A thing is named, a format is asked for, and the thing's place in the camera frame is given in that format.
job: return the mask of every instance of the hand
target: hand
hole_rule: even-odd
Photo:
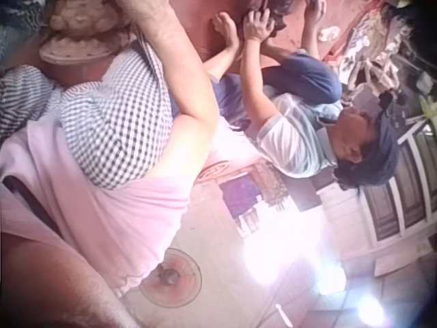
[[[307,3],[304,13],[305,24],[315,27],[325,17],[326,0],[305,0],[305,2]]]
[[[249,12],[244,18],[243,32],[245,40],[263,42],[274,29],[274,21],[269,21],[270,10],[265,9],[264,13]]]
[[[226,13],[221,12],[212,19],[212,24],[226,41],[226,47],[234,50],[240,48],[240,39],[234,20]]]
[[[129,15],[129,17],[139,23],[143,20],[159,21],[173,8],[169,0],[116,0]]]

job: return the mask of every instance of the woman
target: woman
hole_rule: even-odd
[[[9,189],[1,190],[2,235],[56,246],[23,211],[52,219],[118,294],[162,262],[219,118],[208,74],[168,0],[120,3],[139,41],[102,82],[62,90],[24,66],[0,84],[0,178]],[[167,87],[181,108],[174,121]]]
[[[335,166],[343,189],[381,185],[397,167],[396,135],[383,113],[371,118],[359,109],[342,110],[340,82],[318,55],[317,30],[325,11],[325,1],[307,2],[304,51],[295,54],[269,41],[273,24],[268,10],[249,13],[240,76],[223,78],[240,44],[235,23],[221,13],[216,28],[225,35],[227,48],[205,66],[217,80],[214,92],[221,115],[233,125],[250,121],[246,135],[284,174],[305,178]],[[262,70],[260,54],[280,66]]]

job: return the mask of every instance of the floor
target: floor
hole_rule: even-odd
[[[338,26],[342,34],[347,34],[352,28],[354,20],[362,16],[366,8],[380,0],[327,0],[328,11],[322,23],[322,28]],[[205,60],[220,51],[224,45],[220,35],[214,31],[211,18],[220,11],[226,11],[238,21],[252,3],[261,0],[173,0],[179,19],[185,27],[191,42],[197,49],[200,57]],[[303,27],[304,0],[294,0],[292,13],[285,18],[287,28],[279,32],[275,43],[288,49],[297,49]],[[325,57],[335,42],[320,44],[320,55]],[[21,62],[32,63],[36,59],[35,51],[27,51],[26,60]],[[64,87],[76,85],[86,81],[101,80],[103,74],[112,62],[106,58],[88,65],[80,66],[54,66],[45,64],[43,71]],[[269,59],[263,58],[264,66],[274,65]]]

